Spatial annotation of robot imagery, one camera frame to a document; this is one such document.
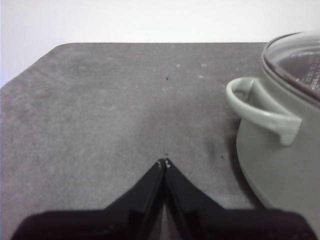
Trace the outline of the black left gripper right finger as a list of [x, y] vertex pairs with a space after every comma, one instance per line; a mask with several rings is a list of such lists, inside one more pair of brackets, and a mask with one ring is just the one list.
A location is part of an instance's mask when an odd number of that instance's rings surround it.
[[299, 214], [280, 209], [226, 209], [164, 160], [166, 206], [184, 240], [312, 240]]

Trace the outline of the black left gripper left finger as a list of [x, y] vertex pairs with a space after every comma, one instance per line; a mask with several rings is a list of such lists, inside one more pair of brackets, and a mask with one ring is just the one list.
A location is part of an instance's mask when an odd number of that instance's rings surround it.
[[149, 240], [164, 205], [165, 161], [159, 159], [127, 192], [103, 209], [56, 210], [25, 218], [14, 240]]

